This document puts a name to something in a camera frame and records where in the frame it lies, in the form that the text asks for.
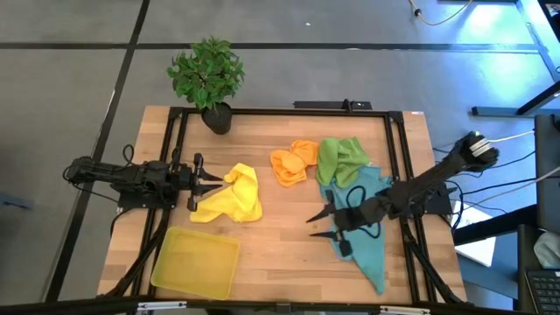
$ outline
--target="gray floor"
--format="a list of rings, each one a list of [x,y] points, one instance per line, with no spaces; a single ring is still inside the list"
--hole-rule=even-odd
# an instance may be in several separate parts
[[[431,20],[444,18],[461,5],[416,2]],[[557,42],[544,27],[535,0],[523,3],[559,66]],[[140,4],[139,0],[4,0],[0,42],[128,42]],[[140,42],[189,42],[210,34],[234,42],[532,43],[512,4],[475,3],[449,23],[429,27],[411,16],[406,0],[152,1]],[[121,149],[135,142],[144,106],[186,104],[174,96],[165,74],[175,53],[136,51],[103,157],[106,161],[122,162]],[[479,105],[518,107],[553,83],[541,57],[532,52],[237,53],[246,65],[247,78],[230,102],[233,106],[289,108],[295,100],[351,98],[371,101],[377,109],[422,110],[434,146],[453,142],[468,130],[490,138],[531,130],[530,119],[478,118],[468,111]],[[41,299],[76,195],[60,174],[73,158],[91,153],[123,55],[123,50],[0,50],[0,192],[35,203],[32,210],[5,207],[0,211],[0,304]],[[504,163],[534,149],[531,136],[498,147]],[[456,180],[471,191],[534,177],[534,165],[529,158],[489,171],[478,180]],[[95,189],[113,194],[106,185]],[[486,205],[512,211],[535,200],[531,187]],[[95,295],[114,214],[114,204],[91,199],[62,298]],[[511,248],[515,248],[511,236],[499,238],[494,265],[514,269],[508,262],[515,258],[503,258],[512,254]],[[511,308],[510,299],[470,284],[467,294],[477,305]]]

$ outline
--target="teal cloth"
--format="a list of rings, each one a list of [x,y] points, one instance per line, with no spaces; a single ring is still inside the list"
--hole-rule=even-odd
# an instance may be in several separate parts
[[[378,167],[363,166],[358,169],[358,178],[348,188],[340,188],[336,185],[336,179],[331,180],[330,185],[320,185],[321,195],[326,198],[326,191],[332,190],[334,195],[334,205],[337,209],[348,207],[347,195],[350,190],[356,186],[363,186],[366,189],[366,199],[374,197],[377,192],[391,186],[391,177],[382,178],[381,169]],[[350,207],[357,207],[361,203],[361,189],[355,189],[348,197]],[[378,294],[382,294],[385,290],[385,229],[380,224],[381,232],[377,239],[371,238],[364,231],[354,230],[351,232],[342,232],[344,237],[352,246],[352,254],[343,257],[340,253],[339,244],[331,241],[332,248],[336,252],[339,259],[344,261],[355,260],[369,281],[371,281]],[[371,227],[363,227],[372,235],[377,235],[378,225]]]

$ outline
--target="yellow container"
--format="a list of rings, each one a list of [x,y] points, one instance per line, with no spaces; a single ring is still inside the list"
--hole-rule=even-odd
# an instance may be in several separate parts
[[[238,256],[236,239],[170,227],[150,281],[161,288],[226,299]]]

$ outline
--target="wooden tabletop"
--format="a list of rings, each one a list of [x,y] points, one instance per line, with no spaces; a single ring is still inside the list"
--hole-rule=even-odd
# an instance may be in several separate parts
[[[136,163],[157,160],[165,133],[168,107],[149,106],[143,116],[136,140]],[[404,113],[414,173],[420,174],[434,165],[430,138],[424,114]],[[398,131],[393,126],[395,139]],[[199,115],[189,115],[181,161],[192,164],[194,153],[204,156],[205,169],[223,177],[237,163],[256,169],[262,218],[256,222],[235,223],[226,215],[210,223],[189,221],[183,192],[171,213],[170,227],[198,230],[214,235],[234,237],[241,252],[234,276],[230,300],[293,301],[344,304],[409,304],[411,303],[405,268],[403,243],[398,220],[385,225],[385,292],[378,295],[354,262],[339,260],[327,239],[313,238],[310,233],[326,231],[328,219],[306,224],[305,221],[323,208],[315,167],[307,169],[308,180],[291,188],[277,183],[270,166],[270,153],[288,149],[294,140],[320,142],[325,137],[358,137],[373,165],[390,176],[387,138],[381,118],[234,115],[232,129],[225,136],[215,135]],[[401,178],[406,178],[401,148],[396,141]],[[115,224],[109,244],[99,293],[112,289],[137,258],[146,210],[127,213]],[[440,276],[460,298],[465,289],[459,270],[449,226],[437,216],[423,217],[430,260]],[[152,262],[146,264],[142,292],[147,291]],[[421,298],[426,299],[422,268],[416,262]],[[203,297],[173,290],[157,289],[160,298]]]

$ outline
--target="keyboard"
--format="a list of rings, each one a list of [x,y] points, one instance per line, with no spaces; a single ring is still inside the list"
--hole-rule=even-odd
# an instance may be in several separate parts
[[[536,312],[560,315],[560,269],[528,270],[525,277]]]

